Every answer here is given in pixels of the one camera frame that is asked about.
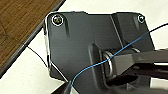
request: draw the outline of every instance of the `cable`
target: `cable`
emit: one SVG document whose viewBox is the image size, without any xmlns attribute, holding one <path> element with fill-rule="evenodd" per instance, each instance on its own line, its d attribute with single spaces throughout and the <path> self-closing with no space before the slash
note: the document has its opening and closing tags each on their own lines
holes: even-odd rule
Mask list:
<svg viewBox="0 0 168 94">
<path fill-rule="evenodd" d="M 100 65 L 100 64 L 103 64 L 103 63 L 107 62 L 108 60 L 110 60 L 110 59 L 112 59 L 114 56 L 116 56 L 118 53 L 120 53 L 121 51 L 123 51 L 125 48 L 127 48 L 128 46 L 132 45 L 133 43 L 135 43 L 135 42 L 137 42 L 138 40 L 140 40 L 141 38 L 143 38 L 145 35 L 149 34 L 150 32 L 153 32 L 153 31 L 155 31 L 155 30 L 157 30 L 157 29 L 159 29 L 159 28 L 161 28 L 161 27 L 164 27 L 164 26 L 166 26 L 166 25 L 168 25 L 168 23 L 163 24 L 163 25 L 161 25 L 161 26 L 158 26 L 158 27 L 154 28 L 153 30 L 144 33 L 144 34 L 141 35 L 139 38 L 137 38 L 136 40 L 132 41 L 131 43 L 129 43 L 128 45 L 126 45 L 125 47 L 123 47 L 122 49 L 120 49 L 118 52 L 116 52 L 116 53 L 115 53 L 113 56 L 111 56 L 109 59 L 106 59 L 106 60 L 104 60 L 104 61 L 102 61 L 102 62 L 100 62 L 100 63 L 96 63 L 96 64 L 94 64 L 94 65 L 91 65 L 91 66 L 89 66 L 89 67 L 84 68 L 84 69 L 81 70 L 78 74 L 76 74 L 75 77 L 73 78 L 72 83 L 71 83 L 71 88 L 73 87 L 73 84 L 74 84 L 75 79 L 76 79 L 82 72 L 84 72 L 85 70 L 90 69 L 90 68 L 92 68 L 92 67 L 95 67 L 95 66 L 97 66 L 97 65 Z"/>
</svg>

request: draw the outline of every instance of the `screw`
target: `screw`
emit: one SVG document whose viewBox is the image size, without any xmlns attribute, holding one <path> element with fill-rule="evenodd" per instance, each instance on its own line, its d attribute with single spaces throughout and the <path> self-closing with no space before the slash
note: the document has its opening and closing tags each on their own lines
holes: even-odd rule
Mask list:
<svg viewBox="0 0 168 94">
<path fill-rule="evenodd" d="M 139 16 L 138 16 L 138 21 L 139 21 L 140 23 L 143 23 L 143 22 L 145 21 L 145 16 L 139 15 Z"/>
</svg>

